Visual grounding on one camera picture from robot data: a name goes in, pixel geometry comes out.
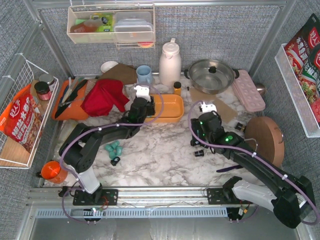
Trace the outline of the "brown cardboard sheet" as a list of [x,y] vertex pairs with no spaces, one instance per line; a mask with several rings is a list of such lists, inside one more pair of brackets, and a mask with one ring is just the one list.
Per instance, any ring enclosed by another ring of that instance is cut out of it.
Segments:
[[216,98],[213,101],[213,104],[217,108],[217,112],[221,117],[221,120],[228,124],[230,121],[232,121],[234,118],[238,116],[238,113],[233,110],[231,107],[229,107],[226,103],[224,103],[222,100]]

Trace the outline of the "orange plastic storage basket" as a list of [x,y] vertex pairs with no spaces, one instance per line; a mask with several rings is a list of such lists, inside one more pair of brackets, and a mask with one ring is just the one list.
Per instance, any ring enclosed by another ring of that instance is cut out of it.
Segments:
[[[145,123],[152,121],[161,111],[162,102],[158,94],[151,95],[155,102],[155,115],[145,119]],[[184,115],[184,101],[177,94],[162,94],[164,108],[160,117],[154,123],[178,123]]]

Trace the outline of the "red cloth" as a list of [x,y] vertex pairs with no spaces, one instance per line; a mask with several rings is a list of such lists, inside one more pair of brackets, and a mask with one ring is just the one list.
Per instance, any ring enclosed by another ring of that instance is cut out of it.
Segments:
[[116,79],[101,79],[84,98],[81,108],[90,117],[107,116],[116,106],[124,112],[125,105],[130,101],[123,93],[123,83]]

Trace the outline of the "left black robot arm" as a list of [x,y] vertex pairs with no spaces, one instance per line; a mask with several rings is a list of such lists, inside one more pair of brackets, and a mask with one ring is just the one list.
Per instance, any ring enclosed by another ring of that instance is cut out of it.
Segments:
[[78,178],[81,189],[73,197],[75,206],[102,205],[104,201],[115,205],[117,198],[110,196],[97,179],[93,163],[99,147],[116,140],[126,140],[136,135],[147,117],[155,115],[154,97],[147,100],[136,97],[122,117],[105,126],[87,126],[79,123],[59,149],[59,156]]

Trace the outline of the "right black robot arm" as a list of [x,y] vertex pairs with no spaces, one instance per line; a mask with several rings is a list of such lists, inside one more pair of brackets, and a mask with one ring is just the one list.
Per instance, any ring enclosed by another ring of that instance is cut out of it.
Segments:
[[245,140],[235,132],[226,132],[221,118],[215,111],[205,112],[198,118],[188,118],[192,136],[217,154],[234,161],[257,177],[263,187],[251,185],[242,178],[235,178],[231,192],[239,200],[245,200],[274,213],[285,226],[294,229],[314,212],[320,220],[311,181],[301,176],[294,177],[268,163],[254,152]]

